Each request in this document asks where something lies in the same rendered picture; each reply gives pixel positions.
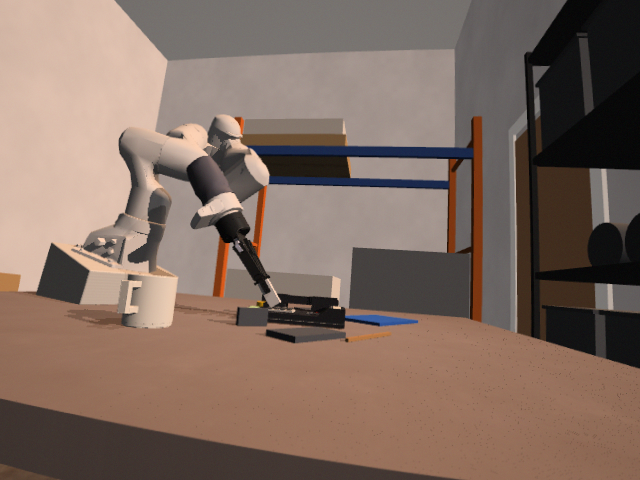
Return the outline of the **beige mug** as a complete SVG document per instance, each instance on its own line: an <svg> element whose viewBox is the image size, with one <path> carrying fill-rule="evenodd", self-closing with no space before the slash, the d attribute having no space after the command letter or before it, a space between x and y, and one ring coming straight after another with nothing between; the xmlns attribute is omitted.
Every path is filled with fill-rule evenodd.
<svg viewBox="0 0 640 480"><path fill-rule="evenodd" d="M128 274L127 280L135 282L121 282L117 309L122 314L121 324L133 328L171 326L178 278Z"/></svg>

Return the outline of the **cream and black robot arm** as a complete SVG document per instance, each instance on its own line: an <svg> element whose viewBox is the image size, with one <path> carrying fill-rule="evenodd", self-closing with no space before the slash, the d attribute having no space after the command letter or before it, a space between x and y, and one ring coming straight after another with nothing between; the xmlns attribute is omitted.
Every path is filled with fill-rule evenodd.
<svg viewBox="0 0 640 480"><path fill-rule="evenodd" d="M127 215L121 213L115 224L92 231L83 246L77 244L71 251L110 268L157 271L157 253L172 203L159 184L159 174L190 181L203 205L192 218L192 229L215 226L223 216L242 212L240 203L269 184L267 167L241 144L234 118L216 115L208 134L201 128L184 124L166 135L127 128L119 137L119 153L131 177Z"/></svg>

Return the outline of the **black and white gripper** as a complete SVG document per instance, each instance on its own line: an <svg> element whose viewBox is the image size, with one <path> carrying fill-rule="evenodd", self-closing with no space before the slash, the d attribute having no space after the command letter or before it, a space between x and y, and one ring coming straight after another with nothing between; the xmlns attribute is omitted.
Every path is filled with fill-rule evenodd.
<svg viewBox="0 0 640 480"><path fill-rule="evenodd" d="M236 211L223 216L215 223L215 227L223 242L233 242L233 250L253 280L257 280L254 285L258 284L269 306L274 307L279 304L280 299L268 279L270 276L267 275L252 242L245 237L250 231L250 226L242 212Z"/></svg>

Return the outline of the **dark grey desk phone body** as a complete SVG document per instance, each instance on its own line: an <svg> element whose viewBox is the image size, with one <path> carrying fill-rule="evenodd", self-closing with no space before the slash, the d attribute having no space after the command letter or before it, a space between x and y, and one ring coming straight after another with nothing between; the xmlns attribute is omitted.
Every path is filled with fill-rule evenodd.
<svg viewBox="0 0 640 480"><path fill-rule="evenodd" d="M331 308L331 306L316 307L312 305L311 310L306 310L288 308L288 303L269 307L267 302L263 302L263 306L258 308L267 307L269 309L267 322L269 323L344 329L346 311L344 307L332 306Z"/></svg>

